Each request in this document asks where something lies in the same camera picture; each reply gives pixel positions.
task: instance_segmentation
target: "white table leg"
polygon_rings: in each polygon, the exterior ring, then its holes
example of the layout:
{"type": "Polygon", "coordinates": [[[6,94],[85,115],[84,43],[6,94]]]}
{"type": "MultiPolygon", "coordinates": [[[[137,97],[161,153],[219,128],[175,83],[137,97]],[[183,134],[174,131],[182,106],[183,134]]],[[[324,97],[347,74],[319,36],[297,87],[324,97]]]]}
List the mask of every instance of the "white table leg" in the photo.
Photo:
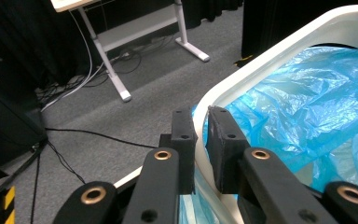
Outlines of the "white table leg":
{"type": "Polygon", "coordinates": [[[83,21],[86,23],[87,28],[89,29],[89,33],[91,34],[91,38],[94,41],[95,47],[97,47],[98,52],[101,55],[101,58],[103,59],[103,63],[105,64],[107,70],[108,70],[108,76],[112,80],[113,85],[116,87],[116,90],[120,94],[121,99],[124,102],[128,102],[131,100],[131,95],[127,91],[124,84],[121,82],[118,75],[115,73],[115,70],[112,67],[112,64],[109,62],[109,59],[106,56],[106,53],[103,51],[103,47],[100,43],[100,40],[98,39],[98,36],[95,34],[94,30],[92,29],[91,23],[89,21],[89,18],[87,17],[83,7],[80,7],[77,9],[80,12],[81,17],[83,18],[83,21]]]}
{"type": "Polygon", "coordinates": [[[192,44],[187,42],[187,33],[185,25],[185,16],[183,14],[183,7],[181,0],[175,0],[175,13],[179,25],[179,33],[181,37],[176,39],[176,43],[180,44],[182,47],[199,57],[202,61],[209,62],[211,59],[208,54],[202,52],[200,49],[197,49],[192,44]]]}

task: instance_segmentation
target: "table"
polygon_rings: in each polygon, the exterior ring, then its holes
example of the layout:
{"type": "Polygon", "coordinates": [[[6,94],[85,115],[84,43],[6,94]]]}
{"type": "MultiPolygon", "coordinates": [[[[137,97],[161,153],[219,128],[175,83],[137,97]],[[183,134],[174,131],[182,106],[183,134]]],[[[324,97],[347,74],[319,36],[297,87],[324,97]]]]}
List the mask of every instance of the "table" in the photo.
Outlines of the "table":
{"type": "Polygon", "coordinates": [[[196,55],[202,61],[208,62],[210,60],[210,57],[207,54],[197,49],[187,41],[185,16],[181,0],[174,0],[174,3],[168,7],[154,11],[141,18],[127,22],[98,35],[95,34],[89,18],[83,8],[84,6],[96,1],[97,0],[51,0],[51,3],[57,12],[63,12],[66,10],[78,10],[80,12],[95,47],[101,55],[103,63],[108,70],[108,76],[124,102],[130,101],[131,95],[121,82],[106,56],[106,52],[111,49],[117,48],[143,35],[150,34],[158,29],[178,22],[180,37],[175,40],[176,43],[196,55]]]}

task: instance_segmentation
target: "blue plastic bag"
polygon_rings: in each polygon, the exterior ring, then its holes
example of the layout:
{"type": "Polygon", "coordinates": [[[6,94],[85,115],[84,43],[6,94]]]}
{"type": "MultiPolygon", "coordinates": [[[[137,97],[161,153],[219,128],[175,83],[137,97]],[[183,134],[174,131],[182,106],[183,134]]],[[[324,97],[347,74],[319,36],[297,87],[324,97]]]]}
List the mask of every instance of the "blue plastic bag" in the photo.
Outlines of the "blue plastic bag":
{"type": "Polygon", "coordinates": [[[227,110],[251,146],[274,151],[292,172],[313,163],[317,190],[358,184],[358,49],[305,49],[227,110]]]}

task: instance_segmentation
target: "screw hole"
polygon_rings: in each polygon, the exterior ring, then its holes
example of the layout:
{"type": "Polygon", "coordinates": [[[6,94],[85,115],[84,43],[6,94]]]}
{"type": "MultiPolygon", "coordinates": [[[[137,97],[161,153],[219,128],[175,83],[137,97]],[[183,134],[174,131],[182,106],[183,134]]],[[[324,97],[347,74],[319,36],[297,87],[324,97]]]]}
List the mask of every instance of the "screw hole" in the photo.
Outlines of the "screw hole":
{"type": "Polygon", "coordinates": [[[159,161],[165,161],[171,157],[171,152],[169,151],[158,151],[155,153],[155,158],[159,161]]]}
{"type": "Polygon", "coordinates": [[[345,200],[358,204],[358,189],[348,186],[339,186],[337,192],[345,200]]]}
{"type": "Polygon", "coordinates": [[[98,190],[93,190],[92,192],[90,192],[90,193],[87,194],[87,197],[88,197],[89,199],[95,199],[95,198],[97,198],[97,197],[100,196],[100,195],[101,195],[101,192],[100,192],[100,191],[98,191],[98,190]]]}
{"type": "Polygon", "coordinates": [[[263,150],[254,150],[252,152],[252,155],[260,160],[268,160],[269,159],[269,154],[266,151],[263,150]]]}
{"type": "Polygon", "coordinates": [[[153,209],[148,209],[143,211],[142,215],[141,215],[141,220],[144,222],[154,222],[156,221],[158,217],[157,211],[153,210],[153,209]]]}
{"type": "Polygon", "coordinates": [[[80,197],[83,204],[95,204],[100,202],[106,195],[106,190],[103,187],[93,187],[84,191],[80,197]]]}
{"type": "Polygon", "coordinates": [[[348,195],[348,197],[358,199],[358,194],[356,192],[353,192],[351,190],[344,190],[345,194],[348,195]]]}
{"type": "Polygon", "coordinates": [[[307,223],[315,223],[318,221],[318,218],[311,211],[307,209],[302,209],[298,212],[298,215],[306,221],[307,223]]]}

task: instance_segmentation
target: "white bin rim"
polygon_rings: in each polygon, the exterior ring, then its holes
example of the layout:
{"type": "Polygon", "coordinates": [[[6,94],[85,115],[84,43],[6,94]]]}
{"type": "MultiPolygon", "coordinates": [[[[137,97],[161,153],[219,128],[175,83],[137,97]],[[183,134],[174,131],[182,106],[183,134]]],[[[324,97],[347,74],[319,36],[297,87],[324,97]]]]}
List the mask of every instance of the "white bin rim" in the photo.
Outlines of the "white bin rim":
{"type": "Polygon", "coordinates": [[[213,191],[217,195],[217,197],[205,198],[211,199],[209,204],[220,220],[234,218],[237,223],[243,223],[234,197],[220,194],[214,185],[212,165],[205,153],[202,139],[202,129],[208,106],[224,107],[228,105],[296,56],[301,50],[325,43],[358,48],[358,5],[339,7],[326,12],[215,85],[200,100],[193,118],[199,137],[196,144],[196,164],[209,184],[209,186],[206,185],[206,188],[210,187],[210,189],[205,191],[213,191]]]}

